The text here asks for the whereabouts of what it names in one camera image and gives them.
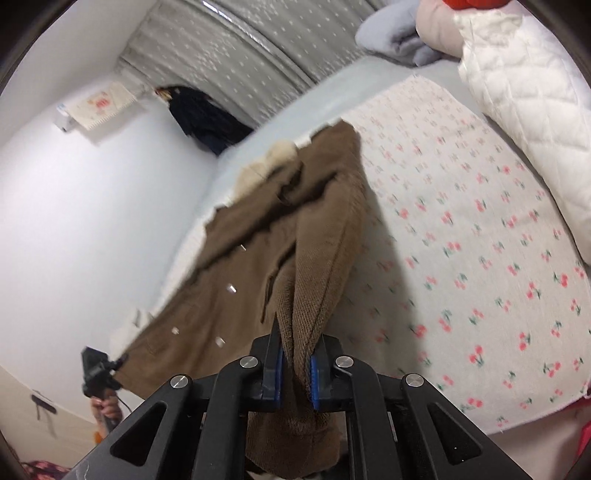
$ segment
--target brown garment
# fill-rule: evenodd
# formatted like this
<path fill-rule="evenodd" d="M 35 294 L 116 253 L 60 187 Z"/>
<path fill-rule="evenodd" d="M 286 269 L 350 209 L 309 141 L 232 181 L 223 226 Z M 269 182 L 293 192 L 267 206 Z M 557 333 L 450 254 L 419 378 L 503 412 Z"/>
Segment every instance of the brown garment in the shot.
<path fill-rule="evenodd" d="M 309 360 L 361 244 L 359 148 L 351 125 L 325 128 L 296 160 L 219 210 L 206 227 L 194 273 L 128 348 L 117 374 L 145 398 L 175 374 L 217 373 L 246 355 L 277 317 L 288 363 L 283 404 L 276 413 L 251 414 L 246 452 L 283 478 L 338 459 L 335 422 L 315 413 L 309 400 Z"/>

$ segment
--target silver screw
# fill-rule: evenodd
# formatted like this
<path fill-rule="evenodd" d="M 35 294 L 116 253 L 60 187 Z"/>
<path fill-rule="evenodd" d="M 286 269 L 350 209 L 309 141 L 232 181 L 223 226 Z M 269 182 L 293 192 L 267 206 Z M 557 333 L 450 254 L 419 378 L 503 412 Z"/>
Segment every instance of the silver screw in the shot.
<path fill-rule="evenodd" d="M 425 379 L 419 374 L 408 374 L 406 376 L 406 382 L 410 387 L 420 387 L 425 383 Z"/>
<path fill-rule="evenodd" d="M 170 381 L 170 386 L 173 388 L 183 388 L 189 384 L 189 379 L 184 375 L 177 375 Z"/>
<path fill-rule="evenodd" d="M 335 360 L 336 366 L 341 368 L 349 368 L 353 366 L 353 359 L 349 356 L 343 355 Z"/>
<path fill-rule="evenodd" d="M 258 365 L 258 360 L 256 359 L 255 356 L 243 356 L 240 359 L 240 366 L 242 368 L 253 368 L 256 367 Z"/>

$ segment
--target black cable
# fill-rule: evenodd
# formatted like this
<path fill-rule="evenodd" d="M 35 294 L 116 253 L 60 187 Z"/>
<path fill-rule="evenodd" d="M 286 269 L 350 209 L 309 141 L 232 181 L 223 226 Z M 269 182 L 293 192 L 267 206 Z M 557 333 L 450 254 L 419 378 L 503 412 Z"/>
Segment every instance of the black cable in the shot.
<path fill-rule="evenodd" d="M 121 400 L 121 397 L 119 395 L 117 395 L 117 399 L 127 407 L 127 409 L 129 410 L 129 413 L 131 413 L 131 408 L 129 408 L 129 405 L 127 405 L 127 403 L 125 403 L 123 400 Z"/>

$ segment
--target polka dot curtain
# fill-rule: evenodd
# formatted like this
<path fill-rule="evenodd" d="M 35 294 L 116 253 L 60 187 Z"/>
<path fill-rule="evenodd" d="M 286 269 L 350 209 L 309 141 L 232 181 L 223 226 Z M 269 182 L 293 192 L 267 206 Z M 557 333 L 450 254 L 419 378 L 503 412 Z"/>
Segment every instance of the polka dot curtain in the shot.
<path fill-rule="evenodd" d="M 161 0 L 119 66 L 203 90 L 254 127 L 361 56 L 355 32 L 386 1 Z"/>

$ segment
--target orange cloth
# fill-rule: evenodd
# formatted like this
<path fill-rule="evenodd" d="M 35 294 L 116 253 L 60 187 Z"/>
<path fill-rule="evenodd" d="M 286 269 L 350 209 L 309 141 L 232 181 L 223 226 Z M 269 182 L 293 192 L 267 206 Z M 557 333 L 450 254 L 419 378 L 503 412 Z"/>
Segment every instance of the orange cloth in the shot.
<path fill-rule="evenodd" d="M 443 2 L 454 10 L 463 10 L 465 8 L 490 10 L 491 8 L 504 7 L 509 3 L 509 0 L 443 0 Z"/>

